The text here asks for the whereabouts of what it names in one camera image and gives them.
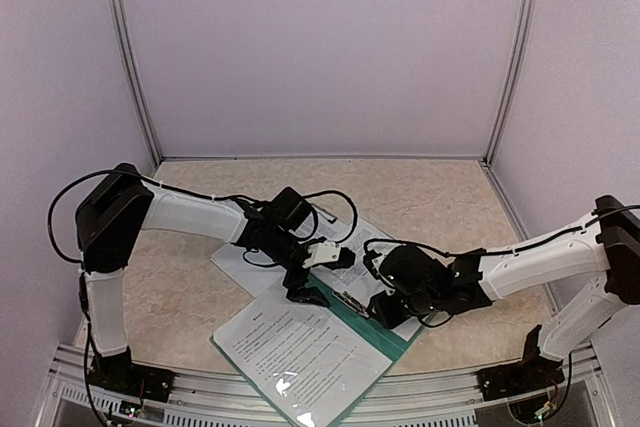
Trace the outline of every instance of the black bracket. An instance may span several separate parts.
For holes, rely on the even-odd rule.
[[[546,389],[555,382],[564,382],[562,362],[540,356],[538,335],[541,325],[527,335],[524,354],[520,362],[488,367],[478,372],[478,382],[485,401]]]
[[[131,362],[131,350],[111,357],[94,356],[89,370],[91,385],[105,390],[166,403],[175,373]]]

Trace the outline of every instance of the black cable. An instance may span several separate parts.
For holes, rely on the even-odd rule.
[[[307,235],[306,237],[298,237],[294,234],[291,234],[299,242],[306,242],[307,240],[311,240],[313,236],[316,235],[316,232],[318,231],[318,227],[320,226],[320,219],[318,219],[318,211],[315,209],[313,205],[311,206],[311,218],[313,219],[313,227],[309,235]]]
[[[540,247],[542,245],[548,244],[549,242],[557,239],[558,237],[562,237],[563,235],[566,234],[571,234],[574,232],[581,232],[582,230],[591,227],[593,224],[595,224],[596,222],[601,221],[602,219],[605,219],[607,217],[610,217],[612,215],[615,214],[619,214],[620,212],[626,212],[629,210],[637,210],[640,209],[640,204],[635,204],[635,205],[627,205],[624,207],[620,207],[618,209],[612,210],[610,212],[606,212],[604,214],[600,214],[597,217],[591,219],[589,222],[587,222],[583,226],[581,225],[576,225],[575,227],[567,227],[566,229],[562,229],[559,230],[558,232],[551,234],[550,236],[539,240],[537,242],[534,242],[532,244],[528,244],[528,245],[524,245],[522,247],[518,247],[516,249],[511,249],[511,250],[494,250],[491,252],[465,252],[465,253],[461,253],[461,254],[452,254],[451,252],[442,252],[439,249],[436,249],[435,247],[432,247],[430,245],[427,244],[422,244],[420,242],[413,242],[410,240],[397,240],[397,239],[369,239],[364,243],[364,251],[365,253],[370,252],[371,250],[369,249],[369,246],[372,243],[386,243],[386,244],[399,244],[399,245],[412,245],[414,247],[420,247],[422,249],[428,250],[430,252],[433,252],[434,254],[439,255],[442,258],[448,259],[451,257],[495,257],[495,256],[499,256],[499,255],[511,255],[511,254],[519,254],[520,252],[526,252],[527,250],[531,250],[531,249],[535,249],[537,247]]]
[[[199,192],[194,192],[192,190],[183,189],[182,187],[176,187],[176,186],[173,186],[173,185],[165,184],[163,182],[157,181],[155,179],[151,179],[151,178],[146,177],[146,176],[144,176],[142,174],[139,174],[137,172],[130,172],[128,170],[120,170],[120,169],[97,170],[95,172],[91,172],[90,174],[83,175],[82,177],[80,177],[80,178],[74,180],[73,182],[71,182],[70,184],[67,184],[60,192],[58,192],[58,194],[53,198],[53,200],[51,201],[51,204],[49,205],[49,211],[47,212],[47,231],[49,233],[49,241],[51,242],[51,246],[53,247],[53,250],[55,250],[56,254],[58,254],[58,256],[62,260],[65,260],[65,261],[67,261],[67,262],[69,262],[71,264],[81,264],[82,263],[82,261],[80,259],[74,259],[73,257],[69,257],[64,252],[62,252],[62,250],[60,250],[60,247],[58,246],[58,243],[56,242],[55,236],[53,234],[53,212],[54,212],[54,209],[55,209],[56,205],[58,204],[60,199],[67,192],[69,192],[71,189],[73,189],[77,185],[80,185],[83,182],[86,182],[87,180],[93,179],[95,177],[100,177],[100,176],[109,175],[109,174],[128,175],[129,177],[133,177],[135,179],[142,180],[142,181],[147,182],[148,184],[151,184],[151,185],[153,185],[155,187],[160,187],[162,189],[169,190],[169,191],[172,191],[172,192],[178,192],[180,194],[185,194],[185,195],[188,195],[190,197],[195,197],[197,199],[219,200],[219,201],[243,199],[243,200],[246,200],[246,201],[251,202],[251,203],[257,203],[257,204],[261,203],[261,202],[255,200],[255,199],[252,199],[249,196],[242,195],[242,194],[229,195],[229,196],[226,196],[226,197],[215,197],[215,198],[213,198],[211,195],[201,194]]]
[[[95,404],[93,403],[93,396],[91,395],[91,388],[89,387],[88,371],[89,371],[89,345],[90,344],[91,344],[91,321],[88,321],[87,322],[87,341],[84,346],[84,361],[83,361],[84,387],[87,391],[87,399],[89,399],[89,406],[91,407],[91,411],[93,412],[93,415],[96,416],[96,419],[98,419],[98,422],[100,422],[100,425],[102,425],[103,427],[109,427],[109,425],[104,421],[104,419],[102,418],[102,415],[100,414]]]
[[[596,222],[599,222],[602,219],[606,219],[615,214],[619,214],[620,212],[627,212],[628,210],[638,210],[640,209],[640,204],[635,205],[625,205],[624,207],[620,207],[618,209],[614,209],[610,212],[606,212],[604,214],[598,215],[595,219],[591,219],[589,222],[585,224],[585,227],[591,227]]]
[[[430,245],[427,244],[421,244],[420,242],[414,242],[412,240],[399,240],[399,239],[382,239],[382,238],[374,238],[374,239],[369,239],[366,240],[365,243],[362,245],[365,254],[368,254],[371,252],[371,249],[369,249],[369,246],[371,244],[374,243],[381,243],[381,244],[397,244],[397,245],[410,245],[413,247],[420,247],[422,249],[428,250],[430,252],[433,252],[434,254],[439,255],[440,257],[443,257],[445,259],[449,258],[449,257],[453,257],[452,254],[450,254],[449,252],[442,252],[439,249],[436,249],[435,247],[432,247]]]
[[[345,194],[344,192],[340,192],[339,190],[332,190],[332,189],[322,190],[320,192],[314,192],[313,194],[304,195],[303,198],[313,199],[315,197],[322,197],[323,195],[337,195],[338,197],[342,197],[345,200],[345,202],[349,204],[349,207],[351,207],[351,212],[353,213],[353,219],[351,221],[351,229],[349,230],[347,235],[345,235],[342,239],[334,240],[336,244],[341,244],[347,241],[353,235],[353,233],[356,230],[356,227],[358,226],[358,208],[356,207],[356,204],[353,202],[353,200],[351,200],[351,198],[347,194]]]
[[[263,202],[261,200],[256,200],[253,197],[249,197],[248,195],[244,195],[244,194],[233,194],[233,195],[225,195],[225,196],[222,196],[222,197],[214,197],[213,200],[217,200],[219,202],[222,202],[223,200],[236,201],[238,199],[246,200],[247,202],[249,202],[249,203],[251,203],[253,205],[257,205],[257,206],[260,206],[260,205],[263,204]]]
[[[257,254],[258,252],[259,251],[256,250],[256,249],[245,250],[242,253],[242,260],[244,260],[247,264],[251,264],[251,265],[254,265],[256,267],[262,267],[264,269],[268,269],[268,268],[275,267],[276,265],[278,265],[277,262],[272,262],[270,264],[257,264],[255,262],[251,262],[249,259],[247,259],[247,257],[246,257],[247,254],[249,254],[249,253]]]
[[[449,314],[449,317],[447,317],[445,320],[443,320],[442,322],[432,325],[432,324],[427,324],[424,321],[424,317],[420,317],[418,318],[418,322],[420,322],[422,325],[424,325],[425,327],[427,327],[428,329],[437,329],[438,327],[442,327],[444,324],[446,324],[447,322],[449,322],[451,319],[453,319],[455,317],[455,315]]]
[[[573,376],[573,352],[569,354],[569,374],[567,375],[567,387],[564,391],[564,395],[562,396],[562,400],[560,401],[560,404],[558,404],[558,407],[553,412],[551,412],[547,417],[542,419],[543,421],[549,420],[552,417],[555,417],[558,414],[558,412],[560,412],[564,407],[564,404],[567,402],[567,398],[569,397],[569,389],[571,388],[572,376]]]

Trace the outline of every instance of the light purple wall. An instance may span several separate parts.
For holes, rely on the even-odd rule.
[[[26,425],[59,341],[78,327],[77,269],[46,236],[66,183],[121,160],[150,169],[107,0],[0,0],[0,424]],[[56,233],[73,255],[72,209]]]
[[[640,201],[640,0],[537,0],[496,171],[530,234],[611,193]],[[557,284],[563,301],[580,282]],[[624,426],[640,425],[640,308],[594,345]]]
[[[125,0],[168,156],[481,156],[520,0]]]

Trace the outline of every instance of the marble floor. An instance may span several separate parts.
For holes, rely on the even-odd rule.
[[[389,235],[444,250],[514,242],[496,195],[474,161],[225,160],[165,162],[167,183],[216,195],[271,199],[291,185],[301,193],[340,189],[360,215]],[[318,202],[348,221],[339,199]],[[221,247],[208,238],[143,232],[125,270],[125,321],[134,360],[234,372],[209,343],[212,332],[252,297],[210,262]],[[472,367],[522,353],[524,337],[549,318],[546,297],[533,288],[488,309],[425,329],[390,375]]]

